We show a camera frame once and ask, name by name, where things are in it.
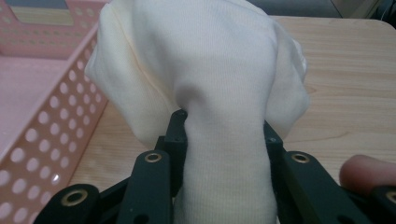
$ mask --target white sock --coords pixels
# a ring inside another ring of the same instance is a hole
[[[243,0],[114,0],[87,75],[153,147],[179,107],[188,151],[175,223],[275,223],[262,125],[308,107],[300,46]]]

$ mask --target pink plastic basket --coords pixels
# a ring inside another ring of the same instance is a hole
[[[73,26],[24,24],[0,0],[0,223],[32,223],[67,186],[105,105],[84,76],[103,0],[66,0]]]

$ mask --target light wood surface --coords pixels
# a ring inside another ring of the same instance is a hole
[[[304,49],[311,106],[284,139],[338,181],[354,154],[396,162],[396,31],[380,21],[275,17]],[[71,184],[106,189],[146,150],[109,103]]]

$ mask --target fingertip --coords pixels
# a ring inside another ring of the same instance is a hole
[[[396,186],[396,164],[364,155],[353,156],[341,167],[340,183],[361,195],[369,195],[377,186]]]

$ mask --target screw hole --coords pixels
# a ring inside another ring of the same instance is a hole
[[[85,189],[74,189],[62,197],[63,206],[74,206],[82,203],[88,197],[88,192]]]
[[[396,191],[387,192],[387,198],[392,202],[396,203]]]
[[[308,163],[309,162],[309,158],[303,154],[293,154],[291,156],[292,159],[294,159],[295,161],[299,162],[299,163]]]
[[[268,140],[268,142],[270,142],[270,143],[276,142],[276,139],[275,139],[275,138],[268,138],[267,140]]]
[[[338,219],[338,222],[341,224],[355,224],[355,222],[350,217],[341,215],[341,216],[338,216],[337,219]]]
[[[158,153],[150,153],[145,157],[145,161],[147,162],[157,162],[160,161],[163,157]]]
[[[134,224],[146,224],[149,223],[149,217],[147,215],[139,215],[134,218]]]

